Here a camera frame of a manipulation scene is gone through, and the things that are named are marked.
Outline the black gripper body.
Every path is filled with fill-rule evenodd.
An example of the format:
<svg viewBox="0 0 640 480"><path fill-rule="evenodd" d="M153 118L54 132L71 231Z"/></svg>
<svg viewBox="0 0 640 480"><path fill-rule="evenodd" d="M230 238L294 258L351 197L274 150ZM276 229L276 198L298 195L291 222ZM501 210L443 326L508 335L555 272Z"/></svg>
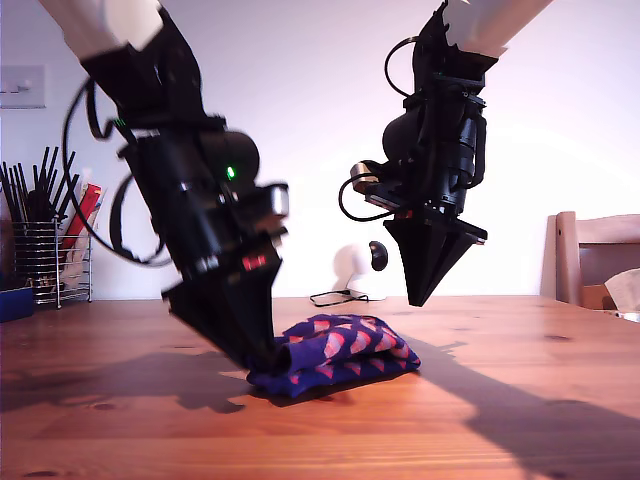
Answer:
<svg viewBox="0 0 640 480"><path fill-rule="evenodd" d="M474 166L444 167L436 170L424 190L412 190L412 177L402 182L397 172L382 164L365 164L364 197L394 220L418 220L451 233L467 234L472 244L484 244L487 232L459 218L468 190L477 185L474 174Z"/></svg>

